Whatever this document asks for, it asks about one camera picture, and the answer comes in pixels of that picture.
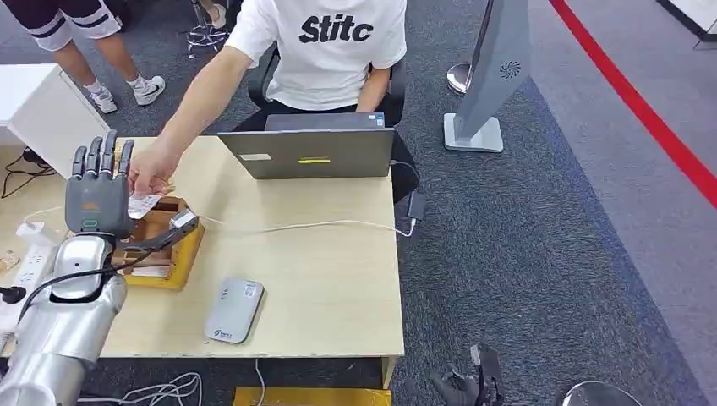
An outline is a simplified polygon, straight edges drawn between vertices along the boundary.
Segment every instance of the yellow sticker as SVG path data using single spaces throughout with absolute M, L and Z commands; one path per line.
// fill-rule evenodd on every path
M 306 157 L 299 159 L 298 163 L 331 163 L 331 159 L 328 156 Z

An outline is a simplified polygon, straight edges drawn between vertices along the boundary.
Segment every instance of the yellow box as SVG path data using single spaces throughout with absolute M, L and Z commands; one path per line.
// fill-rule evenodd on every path
M 260 387 L 238 387 L 233 406 L 259 402 Z M 391 406 L 391 391 L 333 387 L 269 387 L 264 405 L 281 406 Z

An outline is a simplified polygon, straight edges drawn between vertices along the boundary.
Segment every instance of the power bank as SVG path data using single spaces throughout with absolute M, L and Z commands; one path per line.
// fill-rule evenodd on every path
M 243 343 L 259 309 L 264 287 L 236 277 L 224 280 L 204 327 L 204 334 L 225 343 Z

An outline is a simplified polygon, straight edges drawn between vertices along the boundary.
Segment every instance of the power strip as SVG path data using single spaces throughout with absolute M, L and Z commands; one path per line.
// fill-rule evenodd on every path
M 30 243 L 30 249 L 23 258 L 22 265 L 15 275 L 13 286 L 25 288 L 29 295 L 40 286 L 45 276 L 54 266 L 57 249 L 63 238 L 54 230 L 45 227 L 43 222 L 22 223 L 16 234 Z M 16 304 L 7 304 L 0 301 L 0 335 L 7 339 L 15 331 L 20 311 L 25 305 L 25 299 Z

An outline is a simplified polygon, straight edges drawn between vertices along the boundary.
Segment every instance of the human hand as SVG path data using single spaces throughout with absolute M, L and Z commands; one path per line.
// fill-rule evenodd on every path
M 169 179 L 177 170 L 181 152 L 173 151 L 159 139 L 136 154 L 129 166 L 129 190 L 138 195 L 168 193 Z

